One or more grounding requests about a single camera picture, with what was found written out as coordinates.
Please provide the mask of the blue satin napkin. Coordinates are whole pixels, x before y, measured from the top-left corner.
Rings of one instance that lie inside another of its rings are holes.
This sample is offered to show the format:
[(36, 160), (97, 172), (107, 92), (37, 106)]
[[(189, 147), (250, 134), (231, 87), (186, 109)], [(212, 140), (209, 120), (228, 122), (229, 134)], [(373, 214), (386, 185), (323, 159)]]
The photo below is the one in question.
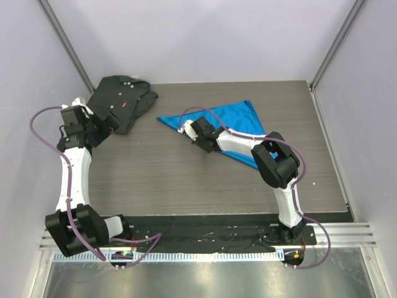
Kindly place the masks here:
[[(251, 101), (245, 100), (233, 104), (212, 107), (210, 110), (212, 110), (220, 118), (223, 124), (230, 129), (237, 130), (241, 133), (265, 135), (265, 130), (262, 127), (260, 119)], [(157, 119), (171, 129), (178, 130), (180, 116), (181, 115), (164, 115), (157, 117)], [(195, 121), (201, 116), (204, 116), (215, 128), (220, 126), (220, 123), (217, 121), (215, 116), (205, 110), (187, 112), (182, 117), (182, 124), (184, 124), (186, 120)], [(256, 163), (252, 156), (248, 157), (233, 151), (223, 151), (221, 154), (257, 170)]]

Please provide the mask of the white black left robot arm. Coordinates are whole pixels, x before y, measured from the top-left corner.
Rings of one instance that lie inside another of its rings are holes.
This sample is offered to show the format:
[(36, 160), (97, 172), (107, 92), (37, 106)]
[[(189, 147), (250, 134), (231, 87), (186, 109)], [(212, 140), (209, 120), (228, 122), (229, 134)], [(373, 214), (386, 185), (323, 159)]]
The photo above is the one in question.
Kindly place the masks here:
[(61, 192), (55, 213), (46, 216), (45, 226), (64, 256), (91, 251), (103, 261), (100, 247), (111, 240), (124, 248), (132, 240), (122, 215), (103, 219), (89, 201), (92, 150), (118, 128), (118, 123), (102, 120), (82, 103), (63, 106), (61, 117), (61, 137), (55, 147), (62, 165)]

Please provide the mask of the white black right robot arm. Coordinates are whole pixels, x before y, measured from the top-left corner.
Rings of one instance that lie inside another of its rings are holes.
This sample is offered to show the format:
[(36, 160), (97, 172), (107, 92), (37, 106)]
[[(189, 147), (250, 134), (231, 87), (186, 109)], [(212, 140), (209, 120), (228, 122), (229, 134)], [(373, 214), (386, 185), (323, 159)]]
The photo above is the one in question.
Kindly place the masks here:
[(216, 128), (204, 116), (186, 120), (180, 131), (208, 153), (231, 151), (252, 158), (263, 181), (274, 190), (281, 240), (287, 245), (301, 240), (306, 222), (296, 187), (300, 160), (281, 134), (252, 135), (224, 126)]

